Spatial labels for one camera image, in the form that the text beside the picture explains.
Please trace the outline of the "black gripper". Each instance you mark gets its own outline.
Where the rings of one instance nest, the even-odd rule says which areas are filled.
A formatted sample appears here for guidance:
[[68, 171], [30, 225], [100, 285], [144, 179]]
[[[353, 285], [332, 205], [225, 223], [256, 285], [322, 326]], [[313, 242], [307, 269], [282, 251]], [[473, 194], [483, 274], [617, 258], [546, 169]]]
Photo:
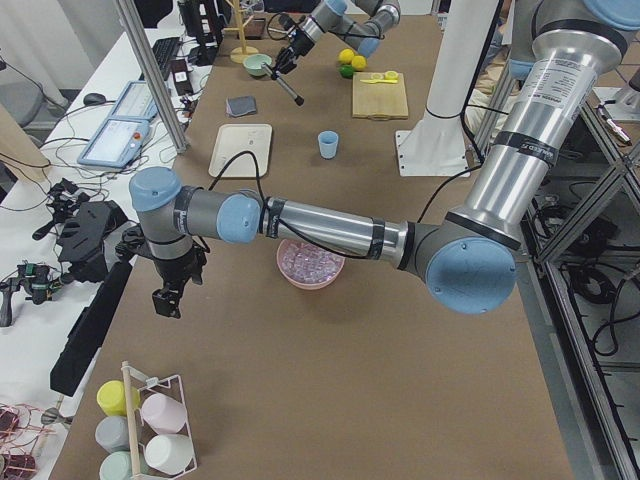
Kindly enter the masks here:
[[160, 316], [180, 319], [179, 303], [184, 287], [189, 281], [202, 284], [208, 247], [185, 235], [168, 242], [154, 242], [144, 235], [140, 225], [136, 225], [122, 233], [115, 252], [121, 261], [128, 261], [134, 255], [153, 261], [163, 282], [162, 288], [152, 293], [155, 312]]

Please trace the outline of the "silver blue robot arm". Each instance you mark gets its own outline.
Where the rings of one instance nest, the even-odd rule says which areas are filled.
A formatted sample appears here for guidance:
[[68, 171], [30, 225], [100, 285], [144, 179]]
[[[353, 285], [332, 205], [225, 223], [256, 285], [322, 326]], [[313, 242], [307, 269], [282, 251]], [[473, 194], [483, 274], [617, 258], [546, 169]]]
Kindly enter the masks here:
[[519, 224], [597, 78], [624, 57], [639, 29], [635, 1], [525, 1], [516, 11], [513, 67], [523, 87], [465, 202], [439, 225], [388, 223], [253, 192], [185, 186], [150, 167], [129, 191], [146, 256], [162, 278], [155, 311], [178, 317], [188, 282], [199, 282], [209, 237], [248, 243], [299, 237], [356, 259], [386, 260], [420, 278], [447, 308], [482, 314], [515, 282]]
[[294, 27], [289, 45], [282, 48], [276, 57], [272, 77], [295, 69], [298, 59], [306, 56], [326, 33], [333, 34], [356, 53], [369, 58], [379, 47], [384, 34], [399, 24], [401, 8], [398, 1], [354, 1], [354, 4], [369, 15], [364, 23], [358, 23], [346, 14], [346, 1], [321, 1], [304, 21]]

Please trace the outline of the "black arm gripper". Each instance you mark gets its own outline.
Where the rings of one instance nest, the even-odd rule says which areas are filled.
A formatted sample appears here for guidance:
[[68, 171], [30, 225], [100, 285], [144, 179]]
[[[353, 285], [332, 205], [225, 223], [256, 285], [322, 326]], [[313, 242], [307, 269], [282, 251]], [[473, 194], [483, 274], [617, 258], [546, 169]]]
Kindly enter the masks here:
[[301, 17], [298, 21], [285, 15], [279, 24], [288, 35], [289, 45], [279, 51], [274, 73], [286, 75], [297, 67], [298, 58], [305, 56], [317, 43], [318, 24], [313, 14]]

